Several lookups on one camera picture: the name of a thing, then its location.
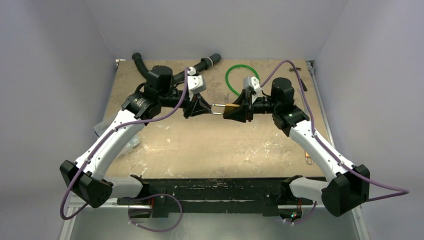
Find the large brass padlock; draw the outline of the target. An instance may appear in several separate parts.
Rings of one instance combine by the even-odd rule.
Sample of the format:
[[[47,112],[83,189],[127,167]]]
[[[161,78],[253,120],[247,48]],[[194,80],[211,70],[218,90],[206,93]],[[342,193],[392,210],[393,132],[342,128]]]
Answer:
[[[213,114],[213,115],[223,116],[225,114],[230,113],[234,109],[237,109],[240,105],[239,104],[226,103],[226,104],[211,104],[210,106],[211,106],[211,109],[217,108],[217,107],[223,108],[223,110],[221,112],[217,112],[217,111],[211,112],[211,114]]]

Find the cable lock keys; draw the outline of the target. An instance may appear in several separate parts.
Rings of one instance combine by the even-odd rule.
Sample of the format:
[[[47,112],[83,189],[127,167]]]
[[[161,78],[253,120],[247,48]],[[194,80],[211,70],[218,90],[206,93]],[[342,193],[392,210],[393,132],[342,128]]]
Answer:
[[[229,93],[227,93],[227,94],[225,95],[225,97],[224,97],[224,103],[225,103],[225,104],[229,104],[229,103],[230,103],[230,98],[229,98],[229,96],[230,96],[230,94],[229,94]]]

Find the green cable lock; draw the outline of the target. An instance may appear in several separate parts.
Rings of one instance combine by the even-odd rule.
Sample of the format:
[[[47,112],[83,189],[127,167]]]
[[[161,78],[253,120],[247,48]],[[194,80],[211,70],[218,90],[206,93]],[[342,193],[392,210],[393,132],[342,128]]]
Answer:
[[[233,66],[230,66],[227,71],[225,72],[225,84],[228,87],[228,89],[235,95],[240,95],[239,87],[242,85],[241,78],[239,74],[237,73],[238,70],[248,70],[250,73],[252,73],[258,80],[260,80],[259,73],[250,65],[246,64],[235,64]]]

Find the small brass padlock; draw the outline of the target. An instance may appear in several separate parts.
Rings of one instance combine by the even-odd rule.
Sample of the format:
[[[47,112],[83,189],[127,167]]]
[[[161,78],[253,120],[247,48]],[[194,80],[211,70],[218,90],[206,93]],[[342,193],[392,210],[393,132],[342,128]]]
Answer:
[[[314,160],[310,157],[310,155],[307,152],[305,152],[305,162],[308,165],[313,165],[314,164]]]

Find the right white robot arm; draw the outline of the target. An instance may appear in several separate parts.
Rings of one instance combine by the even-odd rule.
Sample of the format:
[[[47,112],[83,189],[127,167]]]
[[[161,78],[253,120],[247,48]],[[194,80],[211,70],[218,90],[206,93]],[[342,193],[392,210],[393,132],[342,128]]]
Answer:
[[[280,191],[284,202],[309,199],[322,203],[330,214],[339,217],[369,199],[369,169],[342,156],[313,127],[309,116],[295,105],[295,90],[289,79],[274,79],[269,95],[263,94],[254,76],[246,77],[243,86],[238,98],[224,105],[223,118],[246,123],[255,114],[271,114],[275,126],[308,153],[326,179],[321,182],[296,176]]]

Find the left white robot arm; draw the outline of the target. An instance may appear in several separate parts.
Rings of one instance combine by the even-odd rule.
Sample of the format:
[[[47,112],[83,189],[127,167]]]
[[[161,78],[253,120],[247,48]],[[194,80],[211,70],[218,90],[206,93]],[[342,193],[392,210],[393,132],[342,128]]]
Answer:
[[[182,89],[173,86],[175,76],[166,66],[155,66],[146,81],[137,86],[121,105],[110,125],[80,157],[65,160],[59,171],[67,186],[60,203],[63,210],[70,193],[92,208],[102,206],[113,198],[130,198],[138,205],[146,203],[149,191],[135,176],[123,182],[107,180],[106,173],[119,153],[131,139],[149,123],[172,116],[178,109],[185,118],[211,113],[211,105],[201,92],[206,82],[199,70],[189,67],[182,72]]]

